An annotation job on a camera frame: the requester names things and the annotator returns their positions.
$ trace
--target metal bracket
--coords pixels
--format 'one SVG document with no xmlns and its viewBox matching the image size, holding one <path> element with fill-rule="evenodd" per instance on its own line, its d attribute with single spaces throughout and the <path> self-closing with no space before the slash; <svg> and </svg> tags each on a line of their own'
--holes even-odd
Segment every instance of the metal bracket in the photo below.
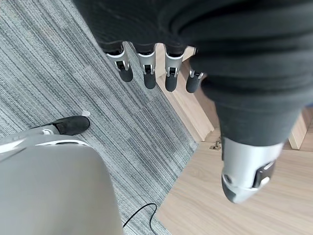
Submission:
<svg viewBox="0 0 313 235">
<path fill-rule="evenodd" d="M 220 150 L 221 149 L 221 142 L 215 141 L 215 145 L 210 146 L 210 149 Z"/>
<path fill-rule="evenodd" d="M 175 69 L 174 77 L 178 76 L 178 73 L 182 64 L 183 56 L 184 54 L 178 57 L 169 56 L 167 52 L 165 51 L 165 71 L 166 71 L 167 77 L 170 76 L 170 68 Z"/>
<path fill-rule="evenodd" d="M 107 56 L 118 71 L 121 71 L 122 67 L 124 67 L 126 71 L 129 69 L 129 59 L 125 49 L 123 49 L 123 52 L 119 55 L 107 54 Z"/>
<path fill-rule="evenodd" d="M 143 71 L 143 74 L 147 74 L 147 71 L 150 71 L 150 74 L 154 74 L 156 70 L 156 51 L 154 50 L 149 55 L 144 55 L 138 53 L 139 62 Z"/>
</svg>

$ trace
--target floor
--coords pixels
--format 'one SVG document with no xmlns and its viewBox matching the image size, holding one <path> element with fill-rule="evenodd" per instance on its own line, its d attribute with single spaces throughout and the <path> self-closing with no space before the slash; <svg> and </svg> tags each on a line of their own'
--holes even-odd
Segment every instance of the floor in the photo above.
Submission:
<svg viewBox="0 0 313 235">
<path fill-rule="evenodd" d="M 0 138 L 89 111 L 79 138 L 109 169 L 121 223 L 147 203 L 159 206 L 197 144 L 161 89 L 145 88 L 134 48 L 124 45 L 134 74 L 125 83 L 71 0 L 0 2 Z M 149 234 L 152 211 L 124 233 Z"/>
<path fill-rule="evenodd" d="M 221 187 L 221 151 L 201 142 L 157 218 L 172 235 L 313 234 L 313 152 L 283 150 L 269 185 L 241 205 Z"/>
</svg>

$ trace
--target gray carpet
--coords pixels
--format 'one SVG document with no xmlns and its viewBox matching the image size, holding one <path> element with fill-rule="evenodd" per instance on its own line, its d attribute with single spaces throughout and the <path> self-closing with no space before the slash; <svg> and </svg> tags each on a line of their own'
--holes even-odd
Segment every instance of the gray carpet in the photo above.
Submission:
<svg viewBox="0 0 313 235">
<path fill-rule="evenodd" d="M 196 143 L 127 46 L 134 80 L 123 83 L 69 0 L 0 1 L 0 137 L 90 111 L 81 137 L 107 164 L 122 220 L 161 204 Z M 150 234 L 153 208 L 125 234 Z M 153 220 L 158 234 L 168 234 Z"/>
</svg>

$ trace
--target wooden floor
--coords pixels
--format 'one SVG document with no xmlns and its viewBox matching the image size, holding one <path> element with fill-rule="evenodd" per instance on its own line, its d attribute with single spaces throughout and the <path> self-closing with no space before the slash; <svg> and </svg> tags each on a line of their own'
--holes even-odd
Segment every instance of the wooden floor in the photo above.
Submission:
<svg viewBox="0 0 313 235">
<path fill-rule="evenodd" d="M 313 153 L 283 150 L 271 182 L 243 204 L 221 186 L 221 151 L 200 143 L 157 217 L 172 235 L 313 235 Z"/>
</svg>

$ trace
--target black fingertip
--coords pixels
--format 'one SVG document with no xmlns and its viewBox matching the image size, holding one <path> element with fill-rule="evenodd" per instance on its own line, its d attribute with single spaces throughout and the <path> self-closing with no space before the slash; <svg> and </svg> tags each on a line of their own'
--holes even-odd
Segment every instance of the black fingertip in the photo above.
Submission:
<svg viewBox="0 0 313 235">
<path fill-rule="evenodd" d="M 153 89 L 156 86 L 156 74 L 144 74 L 143 75 L 144 83 L 146 88 Z"/>
<path fill-rule="evenodd" d="M 175 90 L 177 86 L 177 77 L 174 77 L 173 74 L 170 74 L 170 76 L 166 76 L 165 78 L 165 88 L 167 91 L 172 92 Z"/>
<path fill-rule="evenodd" d="M 124 82 L 132 81 L 132 79 L 133 79 L 133 70 L 132 70 L 131 65 L 129 65 L 128 70 L 121 69 L 121 71 L 119 72 L 119 75 L 120 75 L 121 79 Z"/>
</svg>

